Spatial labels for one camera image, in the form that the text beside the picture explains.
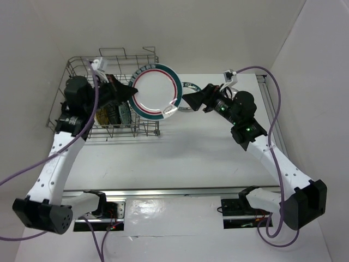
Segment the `blue floral plate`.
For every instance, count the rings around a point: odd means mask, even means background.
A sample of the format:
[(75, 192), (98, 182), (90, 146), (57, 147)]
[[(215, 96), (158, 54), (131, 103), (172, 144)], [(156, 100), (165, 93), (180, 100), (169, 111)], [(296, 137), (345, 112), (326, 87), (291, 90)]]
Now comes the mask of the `blue floral plate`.
[(121, 123), (125, 126), (130, 126), (132, 123), (131, 110), (128, 103), (122, 103), (119, 107), (119, 116)]

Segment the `black plate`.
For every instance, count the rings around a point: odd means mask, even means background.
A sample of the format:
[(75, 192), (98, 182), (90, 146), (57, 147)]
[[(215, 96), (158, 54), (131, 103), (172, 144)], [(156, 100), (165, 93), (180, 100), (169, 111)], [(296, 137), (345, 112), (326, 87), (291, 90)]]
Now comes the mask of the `black plate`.
[(118, 106), (116, 106), (114, 103), (110, 103), (106, 107), (106, 113), (107, 113), (107, 118), (109, 119), (109, 123), (114, 128), (120, 128), (121, 127), (121, 119), (120, 119), (120, 115), (119, 115)]

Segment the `yellow patterned plate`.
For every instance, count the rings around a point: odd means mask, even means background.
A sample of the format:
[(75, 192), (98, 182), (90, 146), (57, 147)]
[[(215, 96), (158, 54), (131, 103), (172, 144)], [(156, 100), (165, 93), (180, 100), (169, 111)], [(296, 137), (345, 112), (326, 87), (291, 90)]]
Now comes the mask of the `yellow patterned plate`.
[(107, 110), (105, 108), (101, 108), (96, 111), (95, 119), (97, 121), (97, 124), (102, 128), (109, 127), (110, 122), (107, 116)]

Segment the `green red ring plate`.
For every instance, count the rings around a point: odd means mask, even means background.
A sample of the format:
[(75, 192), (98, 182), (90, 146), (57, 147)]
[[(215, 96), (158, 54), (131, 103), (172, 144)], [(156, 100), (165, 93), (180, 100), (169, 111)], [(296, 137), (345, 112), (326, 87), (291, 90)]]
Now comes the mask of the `green red ring plate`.
[(129, 87), (138, 90), (129, 100), (132, 109), (142, 118), (160, 121), (178, 111), (183, 85), (170, 67), (152, 63), (133, 73)]

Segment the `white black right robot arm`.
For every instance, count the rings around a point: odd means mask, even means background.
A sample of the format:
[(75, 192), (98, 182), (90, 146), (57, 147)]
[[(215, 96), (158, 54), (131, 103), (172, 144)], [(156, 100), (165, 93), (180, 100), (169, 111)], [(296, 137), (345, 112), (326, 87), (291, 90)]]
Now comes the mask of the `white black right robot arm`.
[(280, 185), (280, 193), (252, 186), (241, 192), (238, 208), (244, 214), (255, 209), (279, 213), (283, 222), (299, 230), (325, 213), (327, 186), (314, 181), (300, 171), (271, 141), (267, 131), (255, 120), (257, 106), (247, 91), (237, 92), (233, 98), (220, 91), (219, 86), (207, 85), (203, 90), (185, 94), (182, 98), (197, 111), (215, 111), (232, 124), (231, 134), (242, 149), (249, 152)]

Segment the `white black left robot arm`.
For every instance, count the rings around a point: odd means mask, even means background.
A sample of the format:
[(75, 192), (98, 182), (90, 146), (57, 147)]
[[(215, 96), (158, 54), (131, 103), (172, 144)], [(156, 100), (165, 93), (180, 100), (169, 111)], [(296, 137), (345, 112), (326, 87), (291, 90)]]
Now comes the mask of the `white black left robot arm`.
[(13, 211), (24, 226), (64, 234), (73, 220), (86, 213), (96, 218), (107, 213), (106, 195), (86, 190), (62, 203), (63, 191), (74, 161), (83, 148), (98, 109), (110, 102), (127, 102), (138, 90), (109, 76), (106, 82), (94, 77), (92, 87), (84, 76), (66, 81), (61, 115), (57, 119), (53, 145), (34, 186), (23, 199), (15, 199)]

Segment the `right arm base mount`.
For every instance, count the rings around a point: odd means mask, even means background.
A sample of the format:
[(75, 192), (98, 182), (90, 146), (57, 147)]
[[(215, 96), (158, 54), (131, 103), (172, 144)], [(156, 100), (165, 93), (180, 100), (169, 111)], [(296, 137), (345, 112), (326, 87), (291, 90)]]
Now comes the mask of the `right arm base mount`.
[(216, 209), (223, 217), (224, 229), (247, 229), (266, 226), (269, 212), (261, 209), (254, 209), (247, 201), (247, 194), (256, 186), (248, 187), (238, 193), (238, 198), (221, 199), (221, 205)]

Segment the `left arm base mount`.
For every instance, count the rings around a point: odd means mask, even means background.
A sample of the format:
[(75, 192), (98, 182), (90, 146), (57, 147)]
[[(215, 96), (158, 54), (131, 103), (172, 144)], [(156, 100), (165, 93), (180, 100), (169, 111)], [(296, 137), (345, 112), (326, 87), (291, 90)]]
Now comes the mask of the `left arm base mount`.
[(92, 194), (81, 194), (71, 200), (74, 232), (124, 230), (126, 200), (108, 196), (101, 210), (99, 200)]

